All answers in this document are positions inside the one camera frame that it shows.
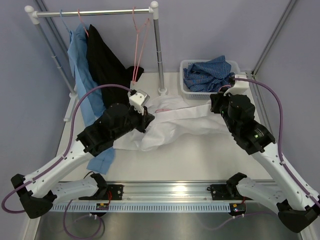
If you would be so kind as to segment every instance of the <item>gray wall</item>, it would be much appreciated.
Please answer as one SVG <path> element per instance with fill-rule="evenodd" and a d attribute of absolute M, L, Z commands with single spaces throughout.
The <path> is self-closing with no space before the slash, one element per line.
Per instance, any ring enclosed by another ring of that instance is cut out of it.
<path fill-rule="evenodd" d="M 271 49 L 258 81 L 279 95 L 284 111 L 283 152 L 304 179 L 320 192 L 320 2 L 300 0 Z M 279 130 L 276 101 L 263 92 L 275 134 Z"/>
<path fill-rule="evenodd" d="M 31 0 L 6 1 L 0 8 L 0 199 L 15 174 L 28 174 L 52 159 L 58 148 L 68 89 L 36 28 L 24 12 Z M 6 206 L 21 210 L 18 196 Z M 0 210 L 1 239 L 20 240 L 26 214 Z"/>
<path fill-rule="evenodd" d="M 118 10 L 147 8 L 152 0 L 44 0 L 50 11 Z M 212 59 L 226 55 L 243 70 L 251 70 L 263 51 L 289 0 L 158 0 L 159 27 L 166 72 L 177 72 L 185 59 Z M 139 25 L 147 16 L 136 15 Z M 66 43 L 69 35 L 54 19 Z M 125 66 L 134 62 L 136 32 L 131 15 L 86 16 L 83 20 L 100 31 L 106 44 Z M 65 17 L 70 29 L 80 23 Z M 141 66 L 157 70 L 153 25 Z"/>

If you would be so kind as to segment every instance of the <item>perforated metal strip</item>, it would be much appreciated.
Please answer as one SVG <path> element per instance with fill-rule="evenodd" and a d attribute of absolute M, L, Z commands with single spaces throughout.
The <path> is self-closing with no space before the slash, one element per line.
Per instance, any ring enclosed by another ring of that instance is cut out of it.
<path fill-rule="evenodd" d="M 51 212 L 64 212 L 68 203 L 59 203 Z M 68 212 L 109 212 L 109 213 L 229 213 L 229 203 L 111 203 L 109 206 L 99 203 L 75 202 Z"/>

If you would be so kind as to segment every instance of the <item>dark blue checkered cloth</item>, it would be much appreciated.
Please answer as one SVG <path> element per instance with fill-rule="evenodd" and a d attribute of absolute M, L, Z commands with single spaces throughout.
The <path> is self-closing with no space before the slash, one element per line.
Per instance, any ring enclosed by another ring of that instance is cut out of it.
<path fill-rule="evenodd" d="M 229 77 L 234 75 L 230 71 L 231 65 L 222 55 L 211 61 L 190 64 L 183 69 L 183 81 L 191 92 L 216 93 L 229 84 Z"/>

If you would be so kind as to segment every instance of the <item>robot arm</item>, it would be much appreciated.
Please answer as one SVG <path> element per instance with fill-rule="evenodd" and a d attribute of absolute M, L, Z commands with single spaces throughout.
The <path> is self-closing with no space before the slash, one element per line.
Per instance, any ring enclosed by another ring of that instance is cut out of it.
<path fill-rule="evenodd" d="M 143 91 L 134 91 L 129 98 L 130 107 L 120 103 L 112 104 L 99 119 L 77 136 L 67 155 L 56 156 L 26 176 L 17 174 L 12 177 L 11 182 L 15 189 L 31 182 L 17 191 L 28 216 L 31 219 L 38 218 L 47 213 L 53 205 L 80 197 L 101 199 L 106 194 L 108 185 L 100 174 L 94 173 L 78 181 L 59 181 L 93 156 L 111 148 L 114 141 L 124 134 L 134 129 L 144 133 L 155 118 L 145 107 L 148 99 L 149 96 Z M 61 157 L 63 160 L 45 173 Z"/>
<path fill-rule="evenodd" d="M 212 94 L 211 112 L 221 114 L 236 143 L 257 160 L 270 174 L 281 191 L 263 186 L 245 174 L 237 173 L 227 183 L 232 196 L 253 199 L 275 212 L 282 223 L 295 233 L 301 232 L 320 214 L 319 193 L 310 187 L 288 160 L 279 158 L 278 145 L 272 134 L 254 120 L 255 106 L 246 95 L 232 95 L 222 89 Z M 295 177 L 309 192 L 309 196 L 294 180 Z"/>

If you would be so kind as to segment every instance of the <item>blue hanger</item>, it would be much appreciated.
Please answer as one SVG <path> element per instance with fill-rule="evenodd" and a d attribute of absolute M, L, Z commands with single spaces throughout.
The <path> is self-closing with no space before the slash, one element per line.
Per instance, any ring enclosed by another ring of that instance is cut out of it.
<path fill-rule="evenodd" d="M 64 24 L 64 26 L 65 26 L 66 30 L 70 33 L 70 30 L 69 30 L 69 28 L 68 28 L 67 24 L 65 23 L 65 21 L 64 21 L 64 19 L 63 19 L 63 17 L 62 17 L 62 9 L 60 9 L 60 18 L 61 18 L 61 20 L 62 20 L 62 22 L 63 22 L 63 24 Z"/>

